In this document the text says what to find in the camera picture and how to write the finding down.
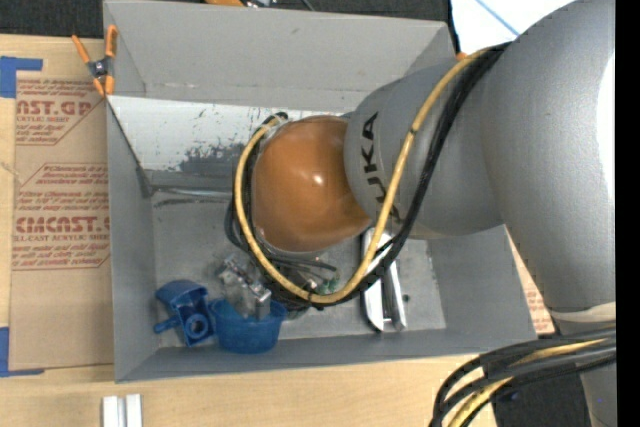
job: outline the gray box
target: gray box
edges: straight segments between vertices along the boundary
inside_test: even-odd
[[[441,22],[160,1],[103,9],[120,33],[107,109],[116,381],[469,354],[536,337],[504,227],[406,244],[403,332],[374,333],[354,300],[285,321],[259,355],[155,334],[166,282],[221,294],[234,159],[267,115],[346,114],[454,49]],[[359,247],[326,257],[355,266]]]

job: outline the blue cup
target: blue cup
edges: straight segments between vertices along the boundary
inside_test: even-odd
[[[220,346],[240,354],[258,354],[272,349],[278,342],[280,326],[287,310],[277,301],[271,301],[271,312],[262,320],[244,318],[226,299],[209,304]]]

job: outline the cardboard sheet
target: cardboard sheet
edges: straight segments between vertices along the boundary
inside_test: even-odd
[[[103,57],[102,41],[85,45]],[[14,207],[2,248],[12,256],[9,368],[110,363],[104,100],[70,38],[3,35],[0,54],[43,60],[41,71],[18,71],[16,99],[6,100],[15,141],[5,170],[15,190],[3,193],[3,208]]]

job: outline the blue clamp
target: blue clamp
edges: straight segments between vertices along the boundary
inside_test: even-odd
[[[211,338],[214,329],[207,295],[205,287],[186,279],[171,281],[159,288],[156,298],[167,306],[171,316],[153,327],[155,333],[181,327],[187,347]]]

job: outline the silver object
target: silver object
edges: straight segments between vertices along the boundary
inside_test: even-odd
[[[225,298],[240,315],[258,320],[269,315],[271,290],[260,281],[257,269],[241,265],[231,255],[218,271],[218,278],[224,286]]]
[[[367,251],[374,229],[369,228],[362,236],[362,255]],[[382,233],[378,247],[391,239],[387,232]],[[382,252],[369,265],[368,272],[373,271],[380,260],[388,253],[389,249]],[[402,289],[398,276],[397,262],[393,262],[373,285],[362,294],[363,308],[367,320],[376,331],[384,331],[385,325],[391,324],[396,331],[407,327],[407,316],[402,299]]]

